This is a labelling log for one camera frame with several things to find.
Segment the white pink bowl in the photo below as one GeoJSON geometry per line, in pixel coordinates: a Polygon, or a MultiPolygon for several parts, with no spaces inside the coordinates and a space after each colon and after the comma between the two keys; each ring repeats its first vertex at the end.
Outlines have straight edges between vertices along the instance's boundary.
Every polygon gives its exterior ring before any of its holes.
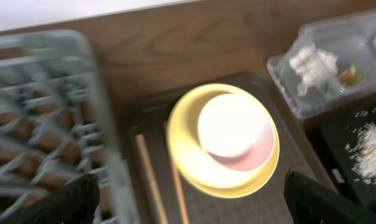
{"type": "Polygon", "coordinates": [[[201,147],[222,166],[252,171],[271,158],[276,136],[271,117],[251,96],[225,93],[201,109],[197,125],[201,147]]]}

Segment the white tissue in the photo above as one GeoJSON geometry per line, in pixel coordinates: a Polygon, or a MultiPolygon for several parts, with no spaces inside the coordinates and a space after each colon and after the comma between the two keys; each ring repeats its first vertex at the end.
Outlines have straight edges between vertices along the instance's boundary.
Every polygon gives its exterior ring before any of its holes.
{"type": "Polygon", "coordinates": [[[338,73],[339,56],[318,49],[314,43],[304,45],[290,57],[290,68],[301,78],[297,86],[298,96],[305,96],[309,87],[321,88],[338,73]]]}

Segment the pile of rice scraps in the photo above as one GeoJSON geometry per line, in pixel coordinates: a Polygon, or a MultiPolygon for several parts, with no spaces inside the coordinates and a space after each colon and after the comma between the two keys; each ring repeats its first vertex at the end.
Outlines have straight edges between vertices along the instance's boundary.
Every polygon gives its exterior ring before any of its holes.
{"type": "Polygon", "coordinates": [[[344,149],[353,163],[354,183],[373,189],[376,200],[376,105],[355,112],[344,130],[350,137],[344,149]]]}

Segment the green snack wrapper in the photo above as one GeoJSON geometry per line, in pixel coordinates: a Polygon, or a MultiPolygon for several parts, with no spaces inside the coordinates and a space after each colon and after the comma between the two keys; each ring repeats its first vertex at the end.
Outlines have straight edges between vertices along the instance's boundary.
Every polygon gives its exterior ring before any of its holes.
{"type": "Polygon", "coordinates": [[[357,69],[356,64],[351,64],[337,76],[337,79],[342,86],[353,87],[366,81],[367,77],[357,69]]]}

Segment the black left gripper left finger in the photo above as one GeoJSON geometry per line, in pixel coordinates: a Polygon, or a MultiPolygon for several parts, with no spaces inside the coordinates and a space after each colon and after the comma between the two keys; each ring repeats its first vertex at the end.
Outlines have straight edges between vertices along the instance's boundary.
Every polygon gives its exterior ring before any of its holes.
{"type": "Polygon", "coordinates": [[[33,205],[0,218],[0,224],[92,224],[99,201],[97,177],[85,174],[33,205]]]}

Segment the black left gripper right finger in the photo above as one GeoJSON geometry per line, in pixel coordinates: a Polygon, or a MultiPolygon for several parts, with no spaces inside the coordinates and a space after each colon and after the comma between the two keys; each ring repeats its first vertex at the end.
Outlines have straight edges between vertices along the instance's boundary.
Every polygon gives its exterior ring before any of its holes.
{"type": "Polygon", "coordinates": [[[283,195],[294,224],[376,224],[376,213],[297,171],[286,174],[283,195]]]}

